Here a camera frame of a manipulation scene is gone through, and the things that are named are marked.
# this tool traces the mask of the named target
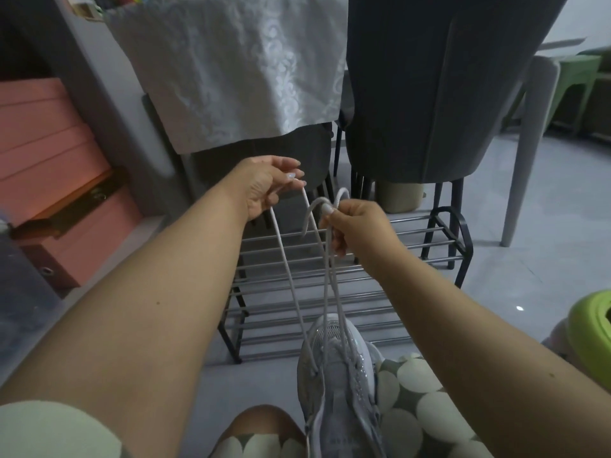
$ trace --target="silver sneaker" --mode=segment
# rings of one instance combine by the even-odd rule
[[[301,348],[297,389],[309,458],[386,457],[375,404],[375,361],[355,326],[346,321],[346,328],[349,340],[344,335],[342,345],[338,315],[328,314],[324,350],[323,315],[312,324]]]

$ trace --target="hand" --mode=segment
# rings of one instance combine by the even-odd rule
[[[245,207],[248,220],[253,220],[278,204],[279,193],[302,189],[306,185],[300,180],[304,172],[297,168],[299,164],[290,157],[249,157],[236,165],[219,185]]]
[[[344,199],[339,209],[321,219],[320,228],[328,224],[333,226],[333,250],[343,257],[350,249],[365,271],[378,281],[386,264],[406,251],[386,214],[374,202]]]

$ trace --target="shoelace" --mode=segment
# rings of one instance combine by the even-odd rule
[[[340,188],[337,192],[337,196],[335,199],[335,204],[333,204],[329,199],[325,197],[320,197],[315,199],[312,204],[309,203],[306,190],[302,189],[301,193],[303,195],[305,205],[307,206],[307,214],[304,218],[304,226],[302,230],[302,237],[305,236],[308,223],[312,225],[312,228],[315,232],[315,236],[317,238],[318,246],[321,249],[321,253],[323,255],[323,260],[325,261],[325,281],[324,281],[324,290],[323,290],[323,365],[327,360],[327,342],[328,342],[328,321],[327,321],[327,309],[329,306],[329,283],[331,284],[331,289],[335,295],[335,304],[337,306],[337,316],[339,320],[340,334],[343,337],[340,337],[341,341],[341,350],[345,361],[350,366],[352,363],[358,361],[359,357],[355,355],[355,347],[352,342],[352,338],[349,334],[348,326],[346,324],[346,315],[344,314],[343,307],[341,306],[341,299],[339,288],[337,285],[337,275],[335,273],[335,254],[331,250],[331,241],[333,238],[333,227],[331,224],[328,224],[326,234],[325,234],[325,245],[320,238],[320,233],[318,231],[318,226],[316,224],[316,220],[314,219],[314,215],[312,214],[312,210],[318,205],[326,205],[331,207],[332,209],[336,209],[339,207],[339,203],[341,201],[342,196],[346,195],[349,197],[348,190],[346,188]],[[301,315],[301,308],[299,307],[299,299],[297,298],[297,291],[295,290],[295,285],[293,282],[293,276],[291,274],[291,269],[288,265],[288,260],[286,259],[286,253],[284,250],[284,245],[282,243],[282,237],[280,235],[280,230],[278,228],[278,222],[276,220],[276,214],[274,214],[274,209],[270,209],[272,223],[274,224],[274,230],[276,232],[276,238],[278,240],[278,245],[280,247],[280,254],[282,255],[282,262],[284,263],[284,268],[286,271],[286,276],[288,277],[288,285],[291,288],[291,294],[293,296],[293,300],[295,303],[295,310],[297,311],[297,318],[299,320],[299,326],[301,327],[301,333],[305,341],[306,350],[309,355],[310,363],[312,365],[312,370],[314,373],[318,373],[319,367],[317,366],[314,360],[314,354],[312,351],[312,347],[307,338],[306,325],[304,323],[303,317]]]

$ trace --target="right arm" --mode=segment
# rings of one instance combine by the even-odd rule
[[[409,253],[377,204],[323,220],[377,279],[456,407],[496,457],[611,456],[611,396]]]

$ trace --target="painted fingernail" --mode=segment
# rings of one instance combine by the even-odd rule
[[[333,207],[328,204],[323,204],[323,206],[320,207],[320,211],[323,215],[331,215],[333,213]]]

